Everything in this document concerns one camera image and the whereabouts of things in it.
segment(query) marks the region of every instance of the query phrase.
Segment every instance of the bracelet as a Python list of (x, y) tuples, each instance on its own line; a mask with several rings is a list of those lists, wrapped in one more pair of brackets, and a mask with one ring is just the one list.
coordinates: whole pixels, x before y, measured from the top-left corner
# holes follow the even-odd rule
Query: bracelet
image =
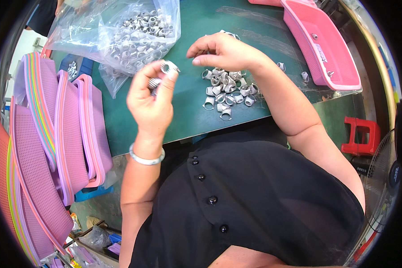
[(131, 146), (129, 147), (129, 155), (138, 163), (143, 164), (143, 165), (156, 165), (161, 163), (164, 158), (165, 158), (165, 151), (164, 148), (162, 148), (162, 153), (161, 156), (159, 158), (153, 159), (153, 160), (149, 160), (149, 159), (144, 159), (144, 158), (140, 158), (138, 156), (135, 155), (134, 151), (133, 151), (133, 147), (134, 147), (134, 142), (131, 144)]

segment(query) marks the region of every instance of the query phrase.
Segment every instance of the green table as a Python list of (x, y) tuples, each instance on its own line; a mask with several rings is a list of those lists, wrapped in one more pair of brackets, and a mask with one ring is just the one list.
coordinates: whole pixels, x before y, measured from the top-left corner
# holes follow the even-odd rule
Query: green table
[[(283, 21), (283, 8), (252, 5), (246, 0), (183, 0), (180, 2), (180, 12), (181, 37), (165, 56), (165, 59), (175, 63), (181, 70), (174, 89), (174, 118), (165, 135), (165, 143), (270, 115), (265, 101), (259, 101), (252, 107), (244, 104), (233, 106), (230, 121), (222, 121), (219, 112), (207, 111), (202, 107), (206, 98), (205, 89), (210, 86), (210, 82), (201, 79), (205, 67), (194, 67), (192, 60), (186, 59), (186, 51), (199, 37), (221, 29), (239, 35), (243, 42), (261, 50), (273, 61), (283, 62), (286, 74), (313, 104), (360, 92), (335, 93), (326, 86), (316, 86), (312, 81), (303, 83), (301, 72), (310, 74), (310, 71), (296, 40)], [(64, 56), (66, 54), (63, 52), (53, 52), (57, 68)], [(92, 82), (103, 93), (104, 118), (111, 154), (125, 154), (137, 134), (137, 124), (125, 103), (131, 78), (119, 90), (116, 99), (112, 99), (100, 77), (98, 65), (94, 64)], [(248, 82), (253, 80), (250, 74), (245, 78)]]

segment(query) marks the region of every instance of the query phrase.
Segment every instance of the fingernail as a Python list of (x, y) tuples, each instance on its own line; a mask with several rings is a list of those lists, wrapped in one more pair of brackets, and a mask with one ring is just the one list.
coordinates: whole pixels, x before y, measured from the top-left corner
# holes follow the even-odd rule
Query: fingernail
[(170, 79), (171, 81), (175, 82), (177, 80), (177, 77), (179, 76), (179, 73), (176, 71), (171, 71), (168, 74), (168, 79)]

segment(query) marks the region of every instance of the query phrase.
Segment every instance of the black blouse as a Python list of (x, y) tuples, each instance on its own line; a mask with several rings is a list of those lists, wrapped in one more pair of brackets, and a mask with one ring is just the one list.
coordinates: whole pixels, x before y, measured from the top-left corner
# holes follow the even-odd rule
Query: black blouse
[(364, 222), (354, 194), (297, 151), (233, 136), (204, 142), (168, 176), (129, 267), (205, 268), (230, 245), (342, 265)]

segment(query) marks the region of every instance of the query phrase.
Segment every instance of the white label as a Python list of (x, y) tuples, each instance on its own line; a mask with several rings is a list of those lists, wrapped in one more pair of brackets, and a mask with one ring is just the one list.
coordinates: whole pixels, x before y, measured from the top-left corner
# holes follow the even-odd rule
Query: white label
[(327, 62), (326, 56), (323, 53), (322, 47), (319, 44), (314, 44), (317, 47), (318, 52), (320, 53), (320, 57), (322, 58), (323, 62)]

